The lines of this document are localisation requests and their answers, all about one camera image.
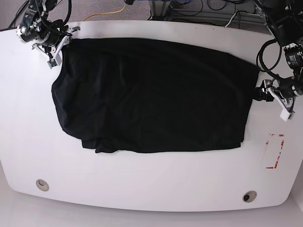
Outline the right table grommet hole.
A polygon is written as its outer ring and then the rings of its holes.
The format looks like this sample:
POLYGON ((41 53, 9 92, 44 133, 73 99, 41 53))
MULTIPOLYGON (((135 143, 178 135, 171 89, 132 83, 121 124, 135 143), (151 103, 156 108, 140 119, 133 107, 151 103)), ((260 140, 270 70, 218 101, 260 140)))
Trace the right table grommet hole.
POLYGON ((257 197, 256 191, 249 191, 243 195, 242 200, 245 203, 250 203, 253 202, 256 199, 256 197, 257 197))

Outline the table grommet hole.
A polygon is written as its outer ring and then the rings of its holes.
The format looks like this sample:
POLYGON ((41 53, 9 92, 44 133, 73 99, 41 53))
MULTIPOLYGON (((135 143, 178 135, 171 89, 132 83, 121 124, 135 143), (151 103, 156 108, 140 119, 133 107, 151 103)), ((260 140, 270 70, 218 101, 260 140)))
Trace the table grommet hole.
POLYGON ((36 186, 43 192, 47 192, 49 190, 48 183, 42 179, 36 180, 36 186))
POLYGON ((256 199, 256 197, 257 197, 256 191, 249 191, 243 195, 242 200, 245 203, 250 203, 253 202, 256 199))

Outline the black t-shirt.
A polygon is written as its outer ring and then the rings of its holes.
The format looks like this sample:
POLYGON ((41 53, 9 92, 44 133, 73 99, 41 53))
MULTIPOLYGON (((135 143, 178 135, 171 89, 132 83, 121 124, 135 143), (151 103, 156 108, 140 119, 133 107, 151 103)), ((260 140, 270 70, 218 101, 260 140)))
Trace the black t-shirt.
POLYGON ((257 67, 231 54, 141 38, 73 39, 52 85, 59 124, 96 153, 239 148, 257 67))

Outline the red tape rectangle marking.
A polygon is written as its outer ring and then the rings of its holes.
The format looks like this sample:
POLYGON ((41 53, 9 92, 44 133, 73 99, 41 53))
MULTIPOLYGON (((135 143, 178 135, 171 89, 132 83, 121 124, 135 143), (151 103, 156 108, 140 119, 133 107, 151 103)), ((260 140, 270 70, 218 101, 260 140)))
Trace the red tape rectangle marking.
POLYGON ((285 141, 283 134, 270 134, 266 141, 263 166, 265 169, 276 169, 285 141))

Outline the aluminium frame stand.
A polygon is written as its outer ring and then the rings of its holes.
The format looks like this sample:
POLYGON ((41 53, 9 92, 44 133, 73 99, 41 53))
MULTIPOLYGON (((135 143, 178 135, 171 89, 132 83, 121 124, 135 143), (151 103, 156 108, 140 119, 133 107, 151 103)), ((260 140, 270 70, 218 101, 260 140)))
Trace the aluminium frame stand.
POLYGON ((168 16, 170 0, 150 0, 151 20, 164 21, 168 16))

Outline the left table grommet hole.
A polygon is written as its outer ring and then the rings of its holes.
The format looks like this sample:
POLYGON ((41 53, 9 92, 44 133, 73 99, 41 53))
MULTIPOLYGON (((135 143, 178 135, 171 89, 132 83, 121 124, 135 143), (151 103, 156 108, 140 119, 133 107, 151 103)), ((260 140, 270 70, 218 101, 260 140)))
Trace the left table grommet hole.
POLYGON ((42 179, 36 180, 36 186, 43 192, 47 192, 49 190, 48 183, 42 179))

